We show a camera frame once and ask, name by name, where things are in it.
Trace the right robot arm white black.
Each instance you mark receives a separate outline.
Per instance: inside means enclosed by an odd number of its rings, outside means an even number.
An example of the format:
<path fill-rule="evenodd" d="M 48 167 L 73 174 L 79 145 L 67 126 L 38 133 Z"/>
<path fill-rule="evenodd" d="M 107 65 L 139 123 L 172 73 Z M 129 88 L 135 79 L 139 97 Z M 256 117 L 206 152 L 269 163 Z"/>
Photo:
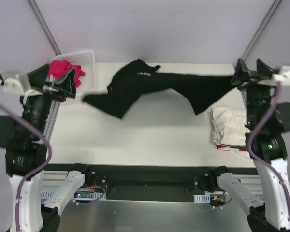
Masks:
<path fill-rule="evenodd" d="M 262 60 L 256 70 L 238 59 L 232 84 L 246 92 L 246 147 L 257 169 L 263 198 L 250 192 L 226 166 L 213 168 L 199 188 L 225 191 L 245 212 L 254 232 L 290 232 L 288 155 L 283 133 L 290 132 L 290 102 L 279 103 L 283 86 L 290 86 L 290 65 L 271 68 Z"/>

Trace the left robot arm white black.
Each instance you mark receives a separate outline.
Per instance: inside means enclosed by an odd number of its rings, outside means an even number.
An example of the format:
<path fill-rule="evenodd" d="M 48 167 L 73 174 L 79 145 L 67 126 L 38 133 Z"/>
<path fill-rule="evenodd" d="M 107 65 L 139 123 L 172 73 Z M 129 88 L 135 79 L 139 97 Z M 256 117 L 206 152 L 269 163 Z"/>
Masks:
<path fill-rule="evenodd" d="M 20 97 L 22 116 L 0 104 L 0 148 L 5 149 L 5 169 L 13 191 L 13 219 L 10 232 L 55 232 L 67 203 L 79 188 L 92 184 L 90 167 L 74 164 L 55 194 L 41 202 L 44 169 L 52 157 L 49 138 L 56 116 L 54 106 L 75 98 L 75 68 L 59 79 L 48 77 L 45 64 L 29 73 L 6 71 L 0 87 Z"/>

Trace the black t shirt daisy logo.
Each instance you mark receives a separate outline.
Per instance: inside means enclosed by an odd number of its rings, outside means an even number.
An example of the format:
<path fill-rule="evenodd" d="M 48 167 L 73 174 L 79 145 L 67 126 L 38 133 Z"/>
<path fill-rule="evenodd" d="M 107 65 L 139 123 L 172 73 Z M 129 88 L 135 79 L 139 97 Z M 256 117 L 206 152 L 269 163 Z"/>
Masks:
<path fill-rule="evenodd" d="M 185 97 L 198 115 L 235 88 L 232 75 L 161 73 L 159 68 L 139 59 L 132 61 L 115 73 L 107 93 L 84 94 L 82 102 L 122 119 L 142 95 L 172 89 Z"/>

